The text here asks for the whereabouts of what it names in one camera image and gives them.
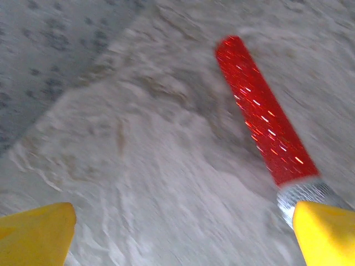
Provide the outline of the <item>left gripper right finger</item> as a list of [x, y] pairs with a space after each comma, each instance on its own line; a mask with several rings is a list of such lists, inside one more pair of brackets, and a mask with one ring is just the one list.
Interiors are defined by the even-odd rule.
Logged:
[[354, 211], [302, 201], [293, 229], [307, 266], [354, 266]]

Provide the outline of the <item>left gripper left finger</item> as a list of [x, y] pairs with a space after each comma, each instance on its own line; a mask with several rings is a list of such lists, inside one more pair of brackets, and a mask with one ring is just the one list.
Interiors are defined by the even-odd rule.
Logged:
[[1, 265], [64, 265], [76, 222], [69, 202], [1, 217]]

